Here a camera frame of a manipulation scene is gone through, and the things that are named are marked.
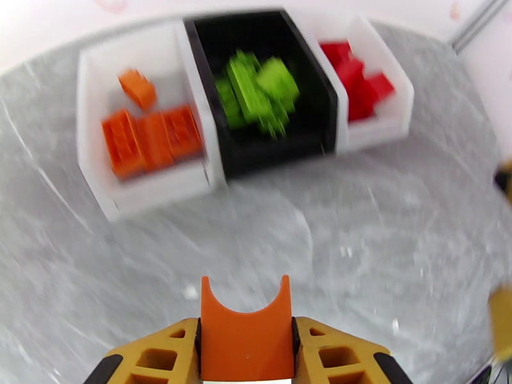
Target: yellow object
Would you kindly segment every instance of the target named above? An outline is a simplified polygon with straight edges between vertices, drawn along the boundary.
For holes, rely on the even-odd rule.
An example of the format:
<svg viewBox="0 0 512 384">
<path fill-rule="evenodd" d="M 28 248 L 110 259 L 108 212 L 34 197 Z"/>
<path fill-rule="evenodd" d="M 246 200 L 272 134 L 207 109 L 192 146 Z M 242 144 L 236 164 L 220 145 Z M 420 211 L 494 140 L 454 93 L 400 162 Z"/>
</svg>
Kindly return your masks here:
<svg viewBox="0 0 512 384">
<path fill-rule="evenodd" d="M 390 384 L 374 358 L 383 346 L 297 317 L 301 346 L 294 384 Z"/>
<path fill-rule="evenodd" d="M 212 372 L 227 381 L 246 376 L 275 380 L 283 369 L 294 384 L 412 384 L 383 346 L 313 319 L 292 317 L 288 276 L 274 302 L 256 313 L 227 312 L 212 295 L 207 278 L 202 295 L 203 320 L 185 319 L 112 349 L 84 384 L 200 384 Z M 511 296 L 508 290 L 503 299 L 509 303 Z M 492 310 L 503 318 L 504 302 L 493 299 Z M 256 323 L 248 320 L 254 318 Z M 505 322 L 499 325 L 505 329 Z M 238 355 L 254 364 L 247 365 Z"/>
<path fill-rule="evenodd" d="M 106 357 L 121 355 L 123 360 L 108 383 L 200 383 L 198 357 L 194 347 L 197 324 L 197 319 L 185 319 L 112 349 Z"/>
<path fill-rule="evenodd" d="M 498 287 L 489 296 L 494 353 L 500 362 L 512 358 L 512 285 Z"/>
</svg>

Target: white wall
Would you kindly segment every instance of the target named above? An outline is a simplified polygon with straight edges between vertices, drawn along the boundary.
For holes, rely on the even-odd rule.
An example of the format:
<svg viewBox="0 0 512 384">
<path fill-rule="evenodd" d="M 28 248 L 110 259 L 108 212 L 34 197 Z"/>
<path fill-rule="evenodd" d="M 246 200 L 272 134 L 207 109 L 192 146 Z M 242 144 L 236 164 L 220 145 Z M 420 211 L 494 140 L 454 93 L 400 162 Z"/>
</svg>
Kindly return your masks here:
<svg viewBox="0 0 512 384">
<path fill-rule="evenodd" d="M 0 0 L 0 74 L 79 36 L 166 13 L 229 5 L 354 8 L 369 17 L 449 39 L 483 0 Z"/>
<path fill-rule="evenodd" d="M 504 158 L 512 158 L 512 4 L 460 54 L 480 94 Z"/>
</svg>

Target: gray marble surface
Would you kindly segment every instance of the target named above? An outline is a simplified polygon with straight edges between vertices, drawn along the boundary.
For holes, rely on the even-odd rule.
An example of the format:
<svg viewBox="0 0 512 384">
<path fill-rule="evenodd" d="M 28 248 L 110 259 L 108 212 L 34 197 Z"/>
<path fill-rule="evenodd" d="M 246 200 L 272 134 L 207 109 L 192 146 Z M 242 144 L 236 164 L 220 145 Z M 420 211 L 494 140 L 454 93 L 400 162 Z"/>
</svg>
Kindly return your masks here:
<svg viewBox="0 0 512 384">
<path fill-rule="evenodd" d="M 410 76 L 410 137 L 290 164 L 110 225 L 76 159 L 79 49 L 0 78 L 0 381 L 81 383 L 110 348 L 219 300 L 293 308 L 385 345 L 415 384 L 463 383 L 491 355 L 486 300 L 512 273 L 496 140 L 461 63 L 378 27 Z"/>
</svg>

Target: black rubber pad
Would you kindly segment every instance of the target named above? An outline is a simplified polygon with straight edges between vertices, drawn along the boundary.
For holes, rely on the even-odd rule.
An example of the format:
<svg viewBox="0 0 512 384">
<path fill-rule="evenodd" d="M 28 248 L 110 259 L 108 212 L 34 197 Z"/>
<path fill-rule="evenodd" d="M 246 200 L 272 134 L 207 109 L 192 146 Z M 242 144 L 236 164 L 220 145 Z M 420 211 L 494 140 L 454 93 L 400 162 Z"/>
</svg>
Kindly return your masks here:
<svg viewBox="0 0 512 384">
<path fill-rule="evenodd" d="M 481 371 L 480 374 L 473 379 L 473 381 L 471 381 L 471 384 L 489 384 L 491 372 L 491 366 L 487 365 L 487 367 Z"/>
<path fill-rule="evenodd" d="M 504 193 L 507 193 L 507 186 L 512 178 L 512 175 L 509 172 L 496 172 L 494 175 L 494 183 L 501 189 Z"/>
<path fill-rule="evenodd" d="M 103 358 L 87 377 L 84 384 L 107 384 L 122 360 L 122 355 L 111 355 Z"/>
<path fill-rule="evenodd" d="M 197 320 L 196 338 L 194 340 L 194 346 L 196 347 L 197 353 L 197 370 L 199 376 L 201 376 L 201 318 Z"/>
<path fill-rule="evenodd" d="M 292 350 L 293 350 L 293 365 L 294 372 L 297 372 L 297 353 L 299 353 L 300 348 L 300 336 L 299 336 L 299 328 L 297 327 L 297 319 L 292 316 Z"/>
<path fill-rule="evenodd" d="M 375 353 L 373 358 L 375 358 L 391 384 L 412 384 L 410 378 L 407 377 L 393 357 L 384 353 Z"/>
</svg>

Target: storage bin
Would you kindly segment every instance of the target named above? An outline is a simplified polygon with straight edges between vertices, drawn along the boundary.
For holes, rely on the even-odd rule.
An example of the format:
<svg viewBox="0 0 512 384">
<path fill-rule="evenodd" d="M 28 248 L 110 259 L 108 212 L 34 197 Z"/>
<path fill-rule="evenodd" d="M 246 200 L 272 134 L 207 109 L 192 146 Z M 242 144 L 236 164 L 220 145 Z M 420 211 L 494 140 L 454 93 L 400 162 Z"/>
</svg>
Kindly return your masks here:
<svg viewBox="0 0 512 384">
<path fill-rule="evenodd" d="M 395 88 L 395 94 L 376 106 L 376 116 L 351 122 L 347 142 L 338 152 L 360 150 L 409 133 L 414 88 L 405 71 L 371 23 L 363 16 L 330 10 L 290 10 L 301 29 L 317 41 L 348 40 L 353 54 L 365 63 L 365 76 L 382 71 Z"/>
<path fill-rule="evenodd" d="M 324 69 L 283 10 L 231 13 L 184 20 L 195 62 L 215 120 L 226 179 L 314 154 L 333 152 L 338 97 Z M 300 96 L 289 115 L 286 136 L 277 140 L 257 126 L 232 130 L 214 78 L 237 50 L 260 62 L 275 56 L 293 75 Z"/>
<path fill-rule="evenodd" d="M 126 33 L 82 51 L 77 87 L 77 153 L 80 168 L 110 221 L 210 191 L 223 182 L 215 125 L 193 65 L 183 23 L 164 22 Z M 147 115 L 124 94 L 118 75 L 135 68 L 155 84 L 150 112 L 189 104 L 200 133 L 202 156 L 155 173 L 118 180 L 111 169 L 102 121 L 127 108 Z"/>
</svg>

